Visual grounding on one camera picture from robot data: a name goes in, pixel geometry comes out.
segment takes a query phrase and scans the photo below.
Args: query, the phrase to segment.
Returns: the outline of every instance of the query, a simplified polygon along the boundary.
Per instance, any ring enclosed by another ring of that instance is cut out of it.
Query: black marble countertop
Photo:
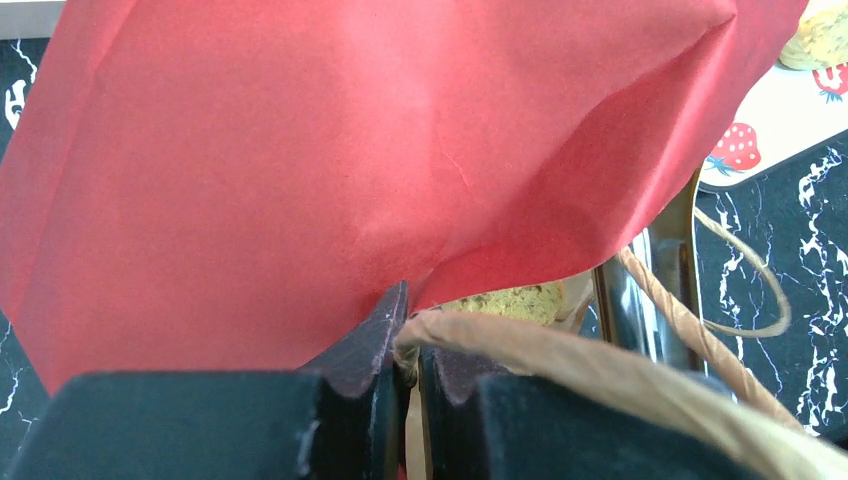
[[[46,40],[0,41],[0,153],[35,81]],[[789,331],[768,339],[725,338],[727,345],[808,432],[848,437],[848,135],[809,151],[746,184],[700,194],[699,208],[760,252],[789,296]],[[777,304],[742,255],[697,228],[706,318],[753,328],[774,322]],[[597,333],[590,316],[585,333]],[[47,394],[15,338],[0,320],[0,472],[5,471],[47,403]]]

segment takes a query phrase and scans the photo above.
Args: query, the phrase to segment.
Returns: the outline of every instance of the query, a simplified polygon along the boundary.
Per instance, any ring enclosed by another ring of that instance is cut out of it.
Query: red paper
[[[684,185],[803,0],[71,0],[0,168],[49,391],[292,368],[411,281],[553,280]]]

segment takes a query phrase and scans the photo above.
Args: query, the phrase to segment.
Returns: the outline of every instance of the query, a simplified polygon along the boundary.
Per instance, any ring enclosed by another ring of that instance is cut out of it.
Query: red strawberry illustration
[[[827,100],[825,103],[841,102],[842,95],[848,93],[848,63],[842,63],[823,70],[815,70],[813,78],[822,90],[819,95]]]
[[[734,123],[707,156],[707,169],[716,169],[722,175],[730,176],[731,173],[756,167],[760,159],[757,132],[748,124]]]

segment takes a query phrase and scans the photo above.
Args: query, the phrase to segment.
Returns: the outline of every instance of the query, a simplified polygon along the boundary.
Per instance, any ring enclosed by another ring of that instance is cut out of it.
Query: red paper bag
[[[803,0],[71,0],[0,167],[0,305],[49,391],[292,368],[610,257]]]

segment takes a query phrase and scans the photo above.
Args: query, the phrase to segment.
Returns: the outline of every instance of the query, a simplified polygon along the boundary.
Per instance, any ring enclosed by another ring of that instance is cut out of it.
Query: strawberry patterned board
[[[773,67],[707,155],[701,189],[739,185],[848,130],[846,97],[848,63],[813,72]]]

